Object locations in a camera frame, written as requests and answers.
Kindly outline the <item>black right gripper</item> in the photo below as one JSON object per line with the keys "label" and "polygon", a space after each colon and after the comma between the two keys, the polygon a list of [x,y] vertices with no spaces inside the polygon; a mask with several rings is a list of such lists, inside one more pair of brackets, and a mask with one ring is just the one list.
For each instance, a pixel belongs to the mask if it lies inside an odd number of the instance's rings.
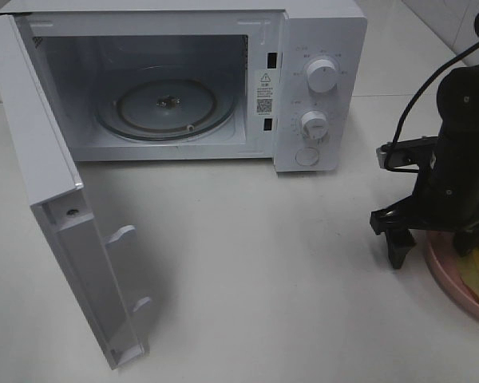
{"label": "black right gripper", "polygon": [[479,246],[479,131],[442,129],[431,159],[419,170],[410,196],[378,211],[370,225],[385,232],[388,259],[400,269],[415,247],[412,229],[456,231],[453,247],[465,257]]}

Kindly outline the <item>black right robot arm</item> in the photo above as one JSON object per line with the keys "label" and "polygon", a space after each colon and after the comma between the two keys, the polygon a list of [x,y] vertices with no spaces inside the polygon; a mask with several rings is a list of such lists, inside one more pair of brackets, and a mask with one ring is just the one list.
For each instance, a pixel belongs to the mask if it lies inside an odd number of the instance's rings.
{"label": "black right robot arm", "polygon": [[370,215],[374,233],[386,237],[395,269],[415,245],[413,229],[453,233],[461,255],[479,244],[479,65],[453,69],[441,80],[437,110],[437,136],[377,150],[381,167],[417,174],[409,196]]}

